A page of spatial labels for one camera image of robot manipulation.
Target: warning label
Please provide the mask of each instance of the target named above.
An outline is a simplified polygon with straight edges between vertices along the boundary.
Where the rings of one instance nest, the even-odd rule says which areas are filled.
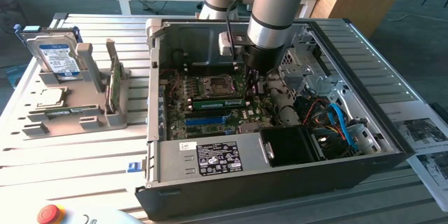
[[[196,151],[203,176],[243,171],[236,142],[197,145]]]

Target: white paper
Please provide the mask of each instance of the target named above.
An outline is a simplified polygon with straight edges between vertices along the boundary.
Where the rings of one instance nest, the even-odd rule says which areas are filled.
[[[448,125],[420,101],[381,104],[416,155],[408,159],[443,211],[448,211]]]

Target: sticker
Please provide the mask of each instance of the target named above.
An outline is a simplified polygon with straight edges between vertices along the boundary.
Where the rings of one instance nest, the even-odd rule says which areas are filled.
[[[77,109],[71,109],[72,113],[81,113],[83,112],[83,108],[77,108]]]
[[[217,104],[208,104],[208,105],[203,105],[201,108],[216,108],[216,107],[223,107],[224,105],[221,103]]]
[[[225,105],[240,105],[243,100],[239,101],[225,101]]]
[[[69,111],[51,112],[45,113],[45,115],[69,115]]]
[[[181,151],[196,150],[196,145],[197,145],[197,142],[179,143],[179,149]]]
[[[71,51],[67,44],[40,45],[39,48],[53,73],[60,76],[79,75],[76,60],[69,56]]]
[[[243,171],[236,142],[197,145],[196,152],[203,176]]]

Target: cable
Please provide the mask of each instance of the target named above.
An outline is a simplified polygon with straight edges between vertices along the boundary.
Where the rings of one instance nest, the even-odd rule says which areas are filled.
[[[355,150],[357,150],[357,146],[356,146],[356,144],[353,142],[352,136],[348,133],[348,130],[347,130],[347,127],[345,127],[345,121],[344,121],[343,111],[341,111],[341,109],[339,108],[339,106],[335,103],[331,103],[328,106],[332,107],[335,109],[335,111],[336,111],[336,114],[337,114],[337,117],[339,117],[339,122],[340,122],[340,125],[341,125],[341,130],[343,130],[343,133],[345,135],[348,144],[351,145],[351,147]],[[331,124],[335,125],[335,119],[332,118],[332,113],[328,114],[328,118],[329,118]]]
[[[325,126],[325,128],[328,128],[329,130],[335,131],[337,134],[340,134],[343,140],[345,140],[345,136],[344,134],[341,133],[341,131],[339,130],[339,128],[333,128],[331,126]]]
[[[325,115],[325,118],[324,118],[323,121],[319,120],[319,117],[320,117],[321,115]],[[315,113],[315,114],[311,116],[311,118],[315,119],[315,122],[317,123],[317,125],[320,125],[320,126],[321,126],[321,125],[325,125],[325,124],[327,124],[327,118],[328,118],[327,111],[325,111],[325,110],[319,111],[317,113]]]
[[[8,7],[9,5],[15,4],[16,2],[17,2],[17,0],[12,0],[9,3],[1,5],[0,8],[5,8],[5,7]]]
[[[415,14],[407,14],[407,15],[404,15],[401,18],[397,18],[397,19],[388,19],[387,21],[400,21],[400,20],[403,20],[403,19],[405,19],[407,17],[411,17],[411,16],[413,16],[413,17],[420,17],[420,18],[428,18],[428,19],[433,19],[433,20],[439,20],[439,21],[445,21],[445,22],[448,22],[447,19],[432,18],[432,17],[428,17],[428,16],[421,16],[421,15],[415,15]]]
[[[173,71],[173,72],[176,73],[176,83],[175,83],[175,85],[173,85],[173,87],[171,88],[171,91],[169,91],[169,93],[168,93],[168,95],[171,96],[172,93],[173,93],[173,91],[175,91],[175,88],[176,88],[176,86],[177,86],[177,84],[179,84],[180,74],[179,74],[179,71],[177,71],[176,69],[169,68],[169,69],[164,69],[164,70],[159,73],[159,75],[161,75],[161,74],[165,73],[167,71]]]
[[[144,1],[139,1],[144,6],[147,6],[147,8],[149,9],[148,11],[151,11],[151,12],[153,12],[153,13],[156,13],[157,15],[159,15],[159,12],[161,11],[161,10],[164,10],[165,9],[165,6],[167,6],[167,3],[168,3],[168,1],[165,1],[165,3],[163,4],[163,7],[159,9],[159,10],[153,10],[152,8],[151,8],[151,6],[149,5],[147,5],[147,3],[144,2]]]
[[[292,105],[285,105],[285,106],[281,107],[281,109],[277,111],[276,114],[280,114],[281,110],[284,110],[285,108],[292,108],[292,110],[295,110]]]
[[[236,60],[236,53],[235,53],[235,41],[233,41],[233,36],[232,36],[232,27],[231,27],[229,16],[231,16],[232,7],[239,1],[240,0],[235,0],[233,3],[227,8],[227,11],[225,11],[225,24],[227,24],[227,30],[228,30],[227,31],[228,32],[227,36],[228,36],[228,40],[231,42],[231,53],[232,53],[233,60]]]
[[[311,115],[311,112],[313,111],[313,108],[315,108],[315,105],[316,105],[316,103],[317,102],[327,102],[325,100],[323,100],[323,99],[316,99],[316,101],[313,102],[313,104],[311,104],[311,108],[309,108],[309,110],[308,110],[308,113],[307,113],[307,116],[305,116],[305,119],[303,120],[303,124],[305,124],[307,123],[307,121],[308,121],[308,118],[309,118],[309,115]]]
[[[283,90],[277,89],[277,88],[269,88],[269,93],[271,93],[271,90],[273,90],[273,89],[279,92],[279,94],[283,94]]]

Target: floor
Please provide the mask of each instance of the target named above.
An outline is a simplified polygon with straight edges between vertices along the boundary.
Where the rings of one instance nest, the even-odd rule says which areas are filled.
[[[388,19],[400,18],[405,14],[417,14],[447,19],[448,8],[443,8],[447,0],[397,0],[387,13],[384,20],[371,37],[371,42],[388,59],[393,67],[411,83],[412,87],[429,102],[437,102],[448,109],[448,86],[445,84],[448,73],[448,27],[447,22],[408,17],[399,22]],[[163,15],[193,15],[199,12],[196,2],[147,2],[153,10]],[[132,14],[153,15],[143,10],[139,1],[132,2]],[[21,45],[9,29],[15,23],[47,26],[53,13],[84,14],[120,14],[119,3],[103,0],[17,0],[16,3],[0,9],[0,112],[8,102],[13,89],[5,79],[4,68],[20,65],[29,61],[31,54]]]

